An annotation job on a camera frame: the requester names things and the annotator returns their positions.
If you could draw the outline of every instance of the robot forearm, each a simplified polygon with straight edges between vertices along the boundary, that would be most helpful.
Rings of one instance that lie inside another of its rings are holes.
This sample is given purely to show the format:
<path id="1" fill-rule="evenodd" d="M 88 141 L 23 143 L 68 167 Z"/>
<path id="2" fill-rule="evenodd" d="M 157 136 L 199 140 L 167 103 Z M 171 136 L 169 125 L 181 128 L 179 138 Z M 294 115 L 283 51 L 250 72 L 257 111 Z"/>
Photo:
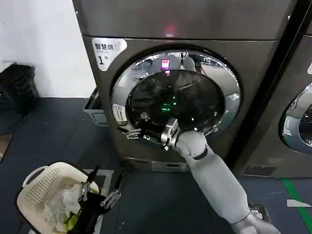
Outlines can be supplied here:
<path id="1" fill-rule="evenodd" d="M 212 208 L 237 234 L 280 234 L 272 224 L 251 213 L 245 190 L 223 160 L 213 153 L 202 133 L 182 133 L 175 146 Z"/>

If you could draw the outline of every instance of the green floor stripe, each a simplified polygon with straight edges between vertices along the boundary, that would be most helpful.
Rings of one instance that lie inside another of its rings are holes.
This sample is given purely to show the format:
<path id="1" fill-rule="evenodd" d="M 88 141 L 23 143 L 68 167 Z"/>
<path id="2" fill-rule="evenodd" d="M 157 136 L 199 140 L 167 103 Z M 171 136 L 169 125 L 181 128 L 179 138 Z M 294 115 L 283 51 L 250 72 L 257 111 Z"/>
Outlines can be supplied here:
<path id="1" fill-rule="evenodd" d="M 291 198 L 297 201 L 301 201 L 299 194 L 297 193 L 296 189 L 294 189 L 293 184 L 291 183 L 290 179 L 283 179 L 283 182 Z M 301 215 L 302 220 L 306 224 L 307 229 L 309 230 L 310 234 L 312 234 L 312 219 L 310 215 L 308 214 L 307 209 L 305 207 L 297 207 L 297 210 L 299 211 L 299 214 Z"/>

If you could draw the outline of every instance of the black trash bin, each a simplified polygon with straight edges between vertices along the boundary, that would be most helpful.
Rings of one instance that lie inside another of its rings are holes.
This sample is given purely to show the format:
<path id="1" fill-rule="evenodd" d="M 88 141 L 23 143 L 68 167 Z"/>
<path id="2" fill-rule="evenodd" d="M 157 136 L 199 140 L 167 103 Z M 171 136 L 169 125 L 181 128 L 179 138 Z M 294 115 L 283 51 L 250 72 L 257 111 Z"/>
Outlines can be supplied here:
<path id="1" fill-rule="evenodd" d="M 33 66 L 16 63 L 0 73 L 0 112 L 15 110 L 20 115 L 30 112 L 39 97 L 34 77 Z"/>

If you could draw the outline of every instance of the front-loading washing machine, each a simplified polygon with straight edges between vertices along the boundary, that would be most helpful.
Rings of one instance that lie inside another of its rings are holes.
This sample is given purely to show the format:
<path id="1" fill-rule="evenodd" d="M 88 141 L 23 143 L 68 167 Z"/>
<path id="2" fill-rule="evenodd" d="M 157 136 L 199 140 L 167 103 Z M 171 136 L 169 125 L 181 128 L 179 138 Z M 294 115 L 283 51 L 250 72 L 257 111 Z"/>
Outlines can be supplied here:
<path id="1" fill-rule="evenodd" d="M 286 60 L 285 71 L 234 167 L 237 173 L 312 176 L 312 22 L 299 32 Z"/>
<path id="2" fill-rule="evenodd" d="M 121 157 L 186 171 L 159 133 L 172 117 L 225 158 L 287 25 L 294 0 L 74 0 Z M 130 140 L 131 132 L 143 132 Z"/>

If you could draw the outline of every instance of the white wall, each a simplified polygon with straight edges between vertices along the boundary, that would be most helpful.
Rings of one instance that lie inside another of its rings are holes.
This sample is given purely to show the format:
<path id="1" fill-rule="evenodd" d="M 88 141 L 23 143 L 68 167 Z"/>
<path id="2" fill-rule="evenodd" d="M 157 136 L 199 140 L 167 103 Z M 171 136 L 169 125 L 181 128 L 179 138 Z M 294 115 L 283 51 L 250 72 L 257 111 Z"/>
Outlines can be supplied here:
<path id="1" fill-rule="evenodd" d="M 1 0 L 0 59 L 33 64 L 42 97 L 88 98 L 95 88 L 71 0 Z"/>

